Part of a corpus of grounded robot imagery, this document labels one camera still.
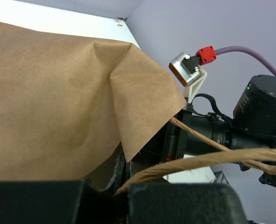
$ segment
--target brown paper bag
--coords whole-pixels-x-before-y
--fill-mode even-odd
[[[129,161],[184,104],[133,44],[0,23],[0,180],[82,178],[120,141]]]

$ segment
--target red connector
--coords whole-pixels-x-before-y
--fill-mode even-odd
[[[201,58],[199,65],[211,63],[217,58],[213,46],[200,49],[197,51],[196,55],[199,55]]]

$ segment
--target gray background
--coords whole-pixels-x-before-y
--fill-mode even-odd
[[[276,0],[21,1],[109,18],[128,17],[141,49],[166,69],[180,52],[194,54],[209,45],[250,47],[276,67]],[[213,95],[227,115],[253,75],[270,74],[243,53],[221,55],[204,69],[208,77],[200,91]],[[195,105],[199,112],[211,111],[205,100]],[[239,194],[248,219],[276,224],[276,189],[259,183],[260,171],[242,173],[232,164],[213,167],[220,169]]]

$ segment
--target purple cable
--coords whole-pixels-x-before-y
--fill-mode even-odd
[[[241,46],[232,46],[217,49],[216,55],[221,55],[228,52],[244,52],[252,57],[256,58],[260,63],[262,63],[274,76],[276,76],[276,69],[273,65],[271,65],[264,57],[258,54],[256,51],[251,50],[250,48],[241,47]]]

